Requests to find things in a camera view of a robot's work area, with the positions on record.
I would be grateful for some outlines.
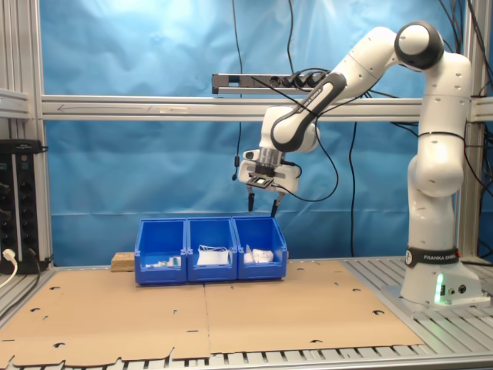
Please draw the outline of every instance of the blue backdrop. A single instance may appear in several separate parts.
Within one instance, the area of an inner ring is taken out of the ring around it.
[[[211,75],[239,72],[230,0],[42,0],[47,94],[211,96]],[[414,20],[451,27],[428,0],[293,0],[296,70],[333,68],[366,32]],[[288,73],[287,0],[236,0],[245,73]],[[376,89],[419,97],[424,77],[395,66]],[[352,123],[322,123],[340,175],[322,203],[288,197],[278,220],[291,257],[349,255]],[[142,218],[241,214],[244,184],[231,181],[237,123],[47,122],[53,245],[58,265],[108,264],[133,249]],[[244,123],[240,150],[257,148],[260,123]],[[358,125],[354,149],[358,256],[402,255],[407,243],[407,165],[417,150],[390,123]],[[334,171],[320,149],[292,154],[299,195],[327,194]],[[273,194],[257,192],[270,212]]]

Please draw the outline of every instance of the white package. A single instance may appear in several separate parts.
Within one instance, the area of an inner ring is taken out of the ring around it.
[[[200,245],[197,265],[228,264],[229,256],[230,253],[225,247],[208,247],[206,245]]]
[[[269,264],[274,261],[274,253],[272,251],[262,251],[260,249],[254,249],[252,252],[253,260],[256,264]]]

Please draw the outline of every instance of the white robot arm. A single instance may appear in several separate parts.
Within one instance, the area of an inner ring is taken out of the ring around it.
[[[286,192],[297,191],[298,169],[286,165],[285,153],[317,146],[314,119],[331,103],[363,95],[385,71],[402,64],[425,74],[419,121],[418,154],[408,169],[410,227],[407,273],[401,295],[424,305],[476,304],[483,297],[478,277],[459,260],[454,246],[451,195],[461,186],[464,125],[471,102],[471,65],[444,51],[438,31],[412,22],[397,34],[371,30],[294,108],[267,110],[258,150],[243,154],[240,181],[253,188],[278,191],[273,214]]]

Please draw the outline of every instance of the blue plastic bin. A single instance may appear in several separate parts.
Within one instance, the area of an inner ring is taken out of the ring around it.
[[[229,281],[237,277],[236,238],[231,217],[187,219],[188,281]],[[226,247],[230,251],[228,264],[199,266],[199,245]]]
[[[186,281],[186,220],[142,220],[137,235],[135,261],[138,284],[176,284]],[[170,257],[180,266],[146,267]]]
[[[233,217],[238,241],[238,279],[281,279],[286,276],[287,246],[279,224],[272,217]],[[250,249],[272,251],[274,259],[269,264],[245,264],[247,244]]]

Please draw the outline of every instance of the cardboard sheet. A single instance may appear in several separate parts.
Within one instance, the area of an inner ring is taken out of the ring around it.
[[[133,274],[60,272],[0,331],[0,368],[209,357],[203,285],[138,288]]]
[[[0,368],[13,356],[17,366],[87,367],[173,349],[173,358],[207,358],[421,343],[336,261],[288,264],[284,281],[205,288],[138,288],[131,273],[66,271],[0,330]]]
[[[422,344],[337,261],[288,264],[284,281],[208,284],[206,300],[211,353]]]

